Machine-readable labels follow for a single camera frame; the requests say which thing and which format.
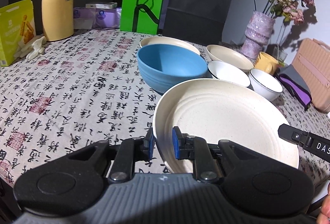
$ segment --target purple package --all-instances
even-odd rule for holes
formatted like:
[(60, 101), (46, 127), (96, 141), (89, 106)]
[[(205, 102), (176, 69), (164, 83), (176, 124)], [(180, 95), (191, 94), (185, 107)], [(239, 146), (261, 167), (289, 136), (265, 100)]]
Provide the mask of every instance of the purple package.
[(95, 27), (118, 28), (119, 18), (116, 9), (97, 9)]
[(92, 29), (95, 22), (95, 9), (77, 7), (73, 9), (75, 29)]

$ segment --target white bowl with black rim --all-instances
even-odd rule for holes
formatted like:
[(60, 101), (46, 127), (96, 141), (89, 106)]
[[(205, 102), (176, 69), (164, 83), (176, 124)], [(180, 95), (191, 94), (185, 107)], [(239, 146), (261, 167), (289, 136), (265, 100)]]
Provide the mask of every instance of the white bowl with black rim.
[(250, 79), (248, 76), (239, 68), (236, 68), (229, 63), (215, 60), (209, 62), (207, 67), (214, 79), (233, 82), (244, 87), (250, 85)]
[(253, 90), (269, 101), (277, 99), (283, 92), (280, 82), (264, 71), (252, 69), (250, 70), (249, 78)]

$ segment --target vase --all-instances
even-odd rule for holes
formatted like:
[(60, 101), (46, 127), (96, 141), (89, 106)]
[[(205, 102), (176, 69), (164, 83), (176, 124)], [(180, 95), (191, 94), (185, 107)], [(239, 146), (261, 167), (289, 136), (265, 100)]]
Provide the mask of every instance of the vase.
[(275, 19), (264, 13), (254, 11), (250, 22), (246, 26), (246, 40), (241, 48), (243, 55), (256, 59), (262, 47), (268, 44), (268, 40), (273, 32)]

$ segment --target plate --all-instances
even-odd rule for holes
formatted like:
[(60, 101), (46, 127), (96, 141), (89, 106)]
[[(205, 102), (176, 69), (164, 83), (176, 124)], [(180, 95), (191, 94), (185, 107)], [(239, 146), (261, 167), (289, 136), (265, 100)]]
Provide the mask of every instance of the plate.
[(229, 63), (245, 73), (254, 68), (253, 63), (235, 50), (219, 45), (208, 45), (207, 53), (212, 60), (220, 60)]
[(231, 82), (194, 79), (169, 89), (159, 100), (153, 133), (161, 157), (172, 173), (192, 173), (192, 162), (176, 160), (172, 128), (217, 144), (229, 139), (256, 152), (298, 168), (297, 145), (278, 137), (278, 127), (288, 124), (268, 100)]
[(191, 45), (190, 43), (179, 40), (179, 39), (175, 39), (175, 38), (171, 38), (171, 37), (164, 37), (164, 36), (153, 36), (153, 37), (145, 38), (140, 42), (140, 47), (147, 46), (147, 45), (155, 45), (155, 44), (179, 46), (179, 47), (189, 49), (190, 51), (193, 51), (194, 53), (196, 53), (199, 56), (201, 55), (199, 50), (196, 47), (194, 47), (193, 45)]

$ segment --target calligraphy tablecloth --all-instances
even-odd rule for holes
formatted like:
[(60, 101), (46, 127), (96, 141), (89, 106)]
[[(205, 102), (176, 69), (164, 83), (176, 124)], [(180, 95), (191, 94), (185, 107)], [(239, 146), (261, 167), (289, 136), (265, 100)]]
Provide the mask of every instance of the calligraphy tablecloth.
[[(141, 78), (136, 52), (144, 35), (119, 30), (79, 30), (50, 43), (44, 55), (0, 68), (0, 176), (13, 185), (28, 169), (98, 140), (119, 144), (144, 136), (160, 95)], [(209, 61), (206, 49), (195, 45)], [(304, 112), (286, 90), (274, 103), (297, 128), (329, 138), (330, 121)], [(315, 185), (329, 163), (300, 149), (299, 168)], [(137, 172), (166, 173), (157, 148)]]

